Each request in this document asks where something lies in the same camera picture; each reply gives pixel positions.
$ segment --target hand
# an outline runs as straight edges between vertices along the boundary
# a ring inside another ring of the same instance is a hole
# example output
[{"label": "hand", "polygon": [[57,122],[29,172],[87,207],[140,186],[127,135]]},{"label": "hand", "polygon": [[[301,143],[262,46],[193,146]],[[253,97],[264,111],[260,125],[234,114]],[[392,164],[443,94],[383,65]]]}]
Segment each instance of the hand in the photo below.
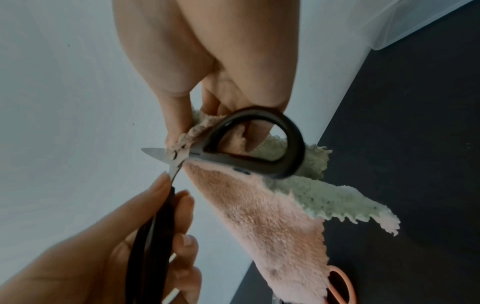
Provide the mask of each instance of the hand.
[{"label": "hand", "polygon": [[[120,43],[156,94],[167,145],[192,126],[190,91],[226,115],[252,105],[284,111],[297,69],[299,0],[112,0]],[[253,122],[251,150],[271,125]]]},{"label": "hand", "polygon": [[[160,209],[171,187],[167,174],[80,234],[45,251],[0,287],[0,303],[125,303],[125,276],[137,229]],[[194,199],[187,191],[175,197],[173,251],[168,269],[167,296],[180,290],[175,304],[195,304],[202,275],[193,267],[198,244],[186,236]]]}]

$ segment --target clear plastic container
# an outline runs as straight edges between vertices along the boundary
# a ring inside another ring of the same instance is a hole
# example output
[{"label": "clear plastic container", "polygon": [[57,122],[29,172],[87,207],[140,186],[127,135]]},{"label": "clear plastic container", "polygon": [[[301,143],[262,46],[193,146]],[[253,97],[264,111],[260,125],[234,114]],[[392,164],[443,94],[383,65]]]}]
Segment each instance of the clear plastic container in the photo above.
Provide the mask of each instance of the clear plastic container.
[{"label": "clear plastic container", "polygon": [[350,30],[380,50],[471,0],[357,0]]}]

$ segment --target fabric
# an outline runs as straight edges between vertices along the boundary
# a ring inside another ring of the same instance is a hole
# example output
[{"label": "fabric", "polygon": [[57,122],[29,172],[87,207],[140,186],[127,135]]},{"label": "fabric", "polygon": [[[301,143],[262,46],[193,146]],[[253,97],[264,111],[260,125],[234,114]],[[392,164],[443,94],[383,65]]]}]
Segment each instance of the fabric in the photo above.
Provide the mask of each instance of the fabric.
[{"label": "fabric", "polygon": [[[222,117],[194,113],[195,126],[182,135],[173,150],[187,149]],[[245,152],[244,127],[235,127],[219,150]],[[251,156],[274,160],[286,147],[279,137],[268,137]],[[323,222],[337,217],[368,221],[373,218],[387,232],[397,234],[400,221],[384,205],[348,186],[320,181],[331,151],[307,146],[305,160],[284,180],[245,175],[216,164],[187,161],[188,177],[212,204],[215,212],[252,257],[273,292],[287,302],[323,302],[329,286]]]}]

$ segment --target scissor blade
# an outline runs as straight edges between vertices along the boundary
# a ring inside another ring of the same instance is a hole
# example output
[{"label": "scissor blade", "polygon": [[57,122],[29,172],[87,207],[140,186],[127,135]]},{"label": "scissor blade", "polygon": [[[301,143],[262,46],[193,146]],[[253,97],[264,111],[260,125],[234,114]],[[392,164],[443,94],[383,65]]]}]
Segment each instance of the scissor blade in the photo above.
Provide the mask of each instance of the scissor blade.
[{"label": "scissor blade", "polygon": [[172,165],[173,163],[165,148],[141,148],[141,150],[146,155],[149,155],[154,159],[164,162],[165,164]]}]

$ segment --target pink fabric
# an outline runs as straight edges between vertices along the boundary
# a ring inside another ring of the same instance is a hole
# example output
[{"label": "pink fabric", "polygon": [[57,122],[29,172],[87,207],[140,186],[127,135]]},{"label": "pink fabric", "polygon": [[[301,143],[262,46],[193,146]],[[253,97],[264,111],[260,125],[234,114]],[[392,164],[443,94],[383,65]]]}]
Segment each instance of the pink fabric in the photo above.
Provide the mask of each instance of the pink fabric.
[{"label": "pink fabric", "polygon": [[[217,122],[215,118],[192,128],[177,148]],[[221,149],[245,154],[243,132],[243,126],[234,129]],[[292,196],[272,193],[260,176],[194,161],[183,168],[278,297],[302,304],[324,302],[330,283],[323,219],[308,216]]]}]

